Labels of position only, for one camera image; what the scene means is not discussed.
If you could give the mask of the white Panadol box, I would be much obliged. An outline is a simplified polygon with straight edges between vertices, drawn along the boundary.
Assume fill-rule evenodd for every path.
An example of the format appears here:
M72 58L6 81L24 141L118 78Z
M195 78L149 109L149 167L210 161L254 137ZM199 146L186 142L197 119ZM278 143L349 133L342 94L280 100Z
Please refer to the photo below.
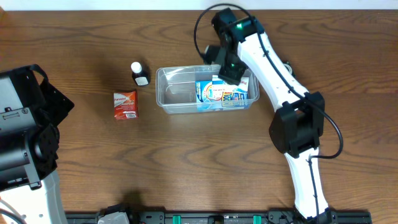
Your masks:
M228 84L226 81L220 79L218 75L212 77L213 93L221 94L224 92L240 92L247 93L249 85L249 77L242 77L238 85Z

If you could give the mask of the blue Cool Fever box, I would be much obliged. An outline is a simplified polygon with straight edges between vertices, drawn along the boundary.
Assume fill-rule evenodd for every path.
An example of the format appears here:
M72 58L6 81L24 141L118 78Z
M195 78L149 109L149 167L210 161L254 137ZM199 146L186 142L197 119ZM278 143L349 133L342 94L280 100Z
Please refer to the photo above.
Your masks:
M195 93L198 111L243 109L247 105L248 92L213 93L212 80L196 81Z

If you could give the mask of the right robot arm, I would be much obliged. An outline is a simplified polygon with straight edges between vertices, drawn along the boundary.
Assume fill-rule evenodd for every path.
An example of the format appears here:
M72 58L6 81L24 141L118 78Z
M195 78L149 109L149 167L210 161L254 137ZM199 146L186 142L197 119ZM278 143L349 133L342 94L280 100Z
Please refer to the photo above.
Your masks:
M252 71L274 109L269 135L287 159L295 189L295 208L306 220L328 210L318 169L323 134L325 100L310 93L289 72L271 46L262 24L252 15L238 19L227 7L215 14L211 24L219 47L208 47L207 62L221 66L219 77L237 84L246 70Z

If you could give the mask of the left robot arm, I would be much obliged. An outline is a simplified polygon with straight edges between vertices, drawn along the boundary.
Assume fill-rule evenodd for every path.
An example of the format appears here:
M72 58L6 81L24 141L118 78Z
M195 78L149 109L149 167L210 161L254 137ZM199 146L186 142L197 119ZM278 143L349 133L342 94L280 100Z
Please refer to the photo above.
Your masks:
M1 72L1 215L66 223L56 171L58 125L74 104L37 64Z

